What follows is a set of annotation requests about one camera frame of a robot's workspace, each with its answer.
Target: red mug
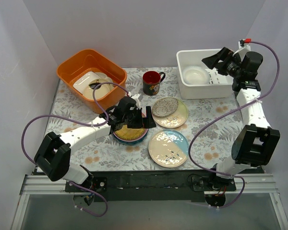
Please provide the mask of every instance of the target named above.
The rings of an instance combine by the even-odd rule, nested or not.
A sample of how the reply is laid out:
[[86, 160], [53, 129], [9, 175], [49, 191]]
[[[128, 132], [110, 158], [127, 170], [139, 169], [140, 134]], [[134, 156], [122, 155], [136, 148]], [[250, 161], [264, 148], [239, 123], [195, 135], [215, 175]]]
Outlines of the red mug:
[[149, 96], [156, 95], [160, 89], [160, 83], [164, 80], [164, 72], [148, 71], [143, 75], [143, 92]]

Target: white container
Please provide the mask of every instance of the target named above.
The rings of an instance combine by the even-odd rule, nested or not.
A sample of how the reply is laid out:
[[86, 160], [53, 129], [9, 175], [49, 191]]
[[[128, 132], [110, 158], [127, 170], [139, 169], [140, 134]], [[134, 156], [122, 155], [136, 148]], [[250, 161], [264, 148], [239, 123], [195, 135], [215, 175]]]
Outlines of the white container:
[[[220, 75], [216, 69], [208, 69], [202, 62], [203, 58], [212, 56], [220, 50], [221, 49], [198, 49], [177, 52], [178, 83], [182, 99], [221, 98], [232, 95], [232, 77], [229, 75]], [[210, 75], [210, 82], [203, 85], [189, 85], [184, 82], [182, 73], [184, 69], [189, 66], [204, 68]]]

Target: orange plastic bin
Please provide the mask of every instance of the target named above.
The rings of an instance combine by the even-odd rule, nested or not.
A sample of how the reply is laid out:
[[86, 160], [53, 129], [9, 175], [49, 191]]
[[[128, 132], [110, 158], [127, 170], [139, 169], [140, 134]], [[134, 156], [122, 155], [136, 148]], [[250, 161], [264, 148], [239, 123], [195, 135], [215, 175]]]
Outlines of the orange plastic bin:
[[[121, 67], [117, 66], [100, 53], [92, 49], [85, 49], [64, 61], [57, 69], [58, 77], [68, 86], [69, 90], [90, 107], [95, 113], [102, 113], [94, 100], [89, 100], [82, 96], [73, 84], [87, 72], [103, 72], [120, 86], [126, 86], [127, 73]], [[125, 91], [115, 86], [103, 98], [98, 99], [98, 103], [107, 109], [115, 105], [125, 95]]]

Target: floral tablecloth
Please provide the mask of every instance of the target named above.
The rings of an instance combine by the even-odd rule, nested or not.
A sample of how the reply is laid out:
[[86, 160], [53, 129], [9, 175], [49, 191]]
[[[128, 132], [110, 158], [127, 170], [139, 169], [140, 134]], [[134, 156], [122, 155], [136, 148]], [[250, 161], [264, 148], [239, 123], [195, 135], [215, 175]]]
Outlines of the floral tablecloth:
[[[141, 93], [142, 76], [149, 70], [165, 72], [165, 80], [161, 83], [160, 92], [155, 96], [143, 95], [142, 107], [152, 106], [157, 99], [176, 97], [181, 99], [177, 68], [132, 68], [125, 69], [128, 74], [126, 88], [132, 94]], [[189, 109], [187, 122], [175, 130], [182, 133], [190, 142], [196, 132], [205, 124], [237, 107], [234, 96], [209, 100], [182, 100]], [[77, 121], [90, 122], [97, 114], [93, 113], [78, 98], [70, 93], [61, 81], [55, 97], [52, 113]], [[59, 134], [77, 128], [78, 125], [61, 119], [51, 118], [46, 133], [54, 131]], [[212, 167], [231, 154], [231, 146], [242, 128], [240, 113], [229, 115], [205, 130], [195, 141], [192, 148], [193, 158], [205, 167]], [[130, 170], [166, 170], [157, 165], [149, 156], [148, 142], [151, 136], [164, 128], [149, 130], [147, 138], [139, 145], [125, 146], [118, 143], [112, 136], [99, 138], [71, 156], [71, 162], [82, 164], [90, 171], [130, 171]], [[197, 169], [188, 159], [183, 165], [174, 168]]]

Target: wall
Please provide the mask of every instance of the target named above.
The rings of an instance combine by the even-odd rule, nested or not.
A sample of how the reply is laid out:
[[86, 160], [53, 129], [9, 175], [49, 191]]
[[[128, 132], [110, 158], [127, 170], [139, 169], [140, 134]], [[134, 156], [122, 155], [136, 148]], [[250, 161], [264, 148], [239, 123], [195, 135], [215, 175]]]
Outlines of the wall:
[[122, 67], [161, 67], [179, 50], [236, 48], [264, 0], [24, 2], [58, 63], [93, 48]]
[[[280, 59], [279, 81], [264, 99], [264, 111], [272, 127], [280, 130], [281, 139], [266, 170], [275, 176], [288, 218], [288, 0], [266, 1], [248, 37], [269, 44]], [[258, 80], [266, 91], [274, 79], [276, 62], [263, 48], [253, 45], [252, 50], [264, 55]]]
[[[24, 175], [34, 168], [20, 137], [30, 119], [49, 113], [56, 66], [23, 1], [0, 0], [0, 230], [10, 229]], [[37, 122], [26, 135], [31, 156], [45, 126]]]

